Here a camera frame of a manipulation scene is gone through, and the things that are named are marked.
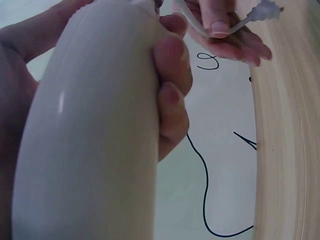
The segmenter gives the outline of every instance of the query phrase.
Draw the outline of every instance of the finger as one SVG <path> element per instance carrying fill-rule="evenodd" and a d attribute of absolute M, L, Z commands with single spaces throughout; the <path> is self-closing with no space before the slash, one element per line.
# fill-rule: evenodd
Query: finger
<path fill-rule="evenodd" d="M 230 34 L 230 22 L 225 0 L 199 0 L 202 24 L 209 36 L 225 38 Z"/>
<path fill-rule="evenodd" d="M 234 12 L 230 14 L 230 18 L 232 25 L 235 25 L 240 21 L 239 17 Z M 271 50 L 263 44 L 261 38 L 257 34 L 251 32 L 246 26 L 240 29 L 235 36 L 238 36 L 246 47 L 255 51 L 263 59 L 270 60 L 272 58 Z"/>
<path fill-rule="evenodd" d="M 187 2 L 189 9 L 192 11 L 194 17 L 201 22 L 201 12 L 199 7 Z M 173 4 L 173 9 L 179 11 L 179 7 Z M 224 59 L 232 59 L 236 61 L 243 60 L 243 53 L 241 49 L 235 45 L 229 44 L 220 39 L 209 39 L 199 34 L 190 24 L 188 25 L 188 32 L 190 36 L 198 42 L 202 47 L 208 49 L 212 54 Z"/>
<path fill-rule="evenodd" d="M 161 16 L 160 23 L 170 32 L 176 33 L 182 38 L 185 36 L 188 27 L 188 21 L 186 17 L 179 13 L 175 12 L 171 15 Z"/>
<path fill-rule="evenodd" d="M 159 159 L 162 160 L 186 136 L 189 128 L 183 93 L 165 82 L 158 94 L 160 112 Z"/>
<path fill-rule="evenodd" d="M 176 34 L 161 40 L 154 48 L 154 63 L 162 82 L 172 82 L 185 96 L 192 86 L 187 46 Z"/>
<path fill-rule="evenodd" d="M 49 10 L 0 30 L 0 42 L 26 61 L 53 48 L 69 18 L 93 0 L 63 0 Z"/>

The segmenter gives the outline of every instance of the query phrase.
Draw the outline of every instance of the fingernail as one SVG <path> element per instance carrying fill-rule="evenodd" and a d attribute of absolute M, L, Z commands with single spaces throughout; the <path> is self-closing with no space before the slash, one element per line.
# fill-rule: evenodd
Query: fingernail
<path fill-rule="evenodd" d="M 183 43 L 183 53 L 182 53 L 180 59 L 181 59 L 181 61 L 186 62 L 188 68 L 190 68 L 190 55 L 189 55 L 189 50 L 187 48 L 187 45 L 185 44 L 184 40 L 181 38 L 180 35 L 176 34 L 175 32 L 172 32 L 171 34 L 172 34 L 172 36 L 174 36 L 174 37 L 176 37 L 176 38 L 178 38 L 178 39 L 180 39 L 182 41 L 182 43 Z"/>
<path fill-rule="evenodd" d="M 259 65 L 255 64 L 254 62 L 252 61 L 244 61 L 244 63 L 250 65 L 250 66 L 254 66 L 254 67 L 259 67 Z"/>
<path fill-rule="evenodd" d="M 160 91 L 163 94 L 165 104 L 168 105 L 170 109 L 184 105 L 184 96 L 173 83 L 168 81 L 164 82 Z"/>
<path fill-rule="evenodd" d="M 182 18 L 185 23 L 185 26 L 188 26 L 188 20 L 187 20 L 186 16 L 183 15 L 181 12 L 174 12 L 174 13 L 172 13 L 172 15 L 177 15 L 180 18 Z"/>
<path fill-rule="evenodd" d="M 270 61 L 272 57 L 261 56 L 262 59 Z"/>
<path fill-rule="evenodd" d="M 229 34 L 230 28 L 223 21 L 217 21 L 211 26 L 212 34 Z"/>
<path fill-rule="evenodd" d="M 238 59 L 238 58 L 232 58 L 231 60 L 241 62 L 241 61 L 243 61 L 244 59 L 243 59 L 243 58 L 240 58 L 240 59 Z"/>

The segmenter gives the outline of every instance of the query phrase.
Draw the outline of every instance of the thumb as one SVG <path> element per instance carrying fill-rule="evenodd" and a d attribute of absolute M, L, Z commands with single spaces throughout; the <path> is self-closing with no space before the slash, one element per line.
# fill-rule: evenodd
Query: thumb
<path fill-rule="evenodd" d="M 225 38 L 230 34 L 226 0 L 199 0 L 202 24 L 213 38 Z"/>

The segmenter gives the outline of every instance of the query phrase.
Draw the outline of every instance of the hand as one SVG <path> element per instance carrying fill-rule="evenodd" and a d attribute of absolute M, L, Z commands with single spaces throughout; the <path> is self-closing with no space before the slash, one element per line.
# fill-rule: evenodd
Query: hand
<path fill-rule="evenodd" d="M 260 58 L 270 60 L 272 53 L 260 37 L 247 27 L 230 34 L 230 27 L 240 20 L 235 13 L 236 0 L 185 0 L 195 18 L 202 23 L 208 39 L 189 26 L 191 37 L 220 58 L 243 61 L 253 66 L 260 65 Z"/>
<path fill-rule="evenodd" d="M 26 64 L 53 48 L 73 13 L 93 0 L 64 0 L 48 11 L 0 29 L 0 239 L 10 238 L 13 179 L 22 133 L 38 82 Z M 160 22 L 172 36 L 153 50 L 160 78 L 159 160 L 187 134 L 184 96 L 192 85 L 189 53 L 182 41 L 187 23 L 179 15 Z"/>

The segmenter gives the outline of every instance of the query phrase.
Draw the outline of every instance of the white surface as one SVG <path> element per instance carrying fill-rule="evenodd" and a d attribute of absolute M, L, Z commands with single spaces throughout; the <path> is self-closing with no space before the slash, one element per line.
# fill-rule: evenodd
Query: white surface
<path fill-rule="evenodd" d="M 46 10 L 58 0 L 0 0 L 0 27 Z M 171 12 L 166 1 L 161 13 Z M 256 196 L 256 152 L 233 134 L 256 140 L 248 67 L 239 62 L 198 59 L 206 51 L 185 38 L 190 50 L 193 87 L 186 98 L 189 134 L 204 157 L 209 173 L 206 220 L 218 234 L 233 234 L 253 224 Z M 52 51 L 30 62 L 28 69 L 41 79 Z M 212 240 L 202 215 L 206 173 L 187 139 L 158 165 L 155 240 Z M 231 238 L 249 240 L 252 231 Z"/>

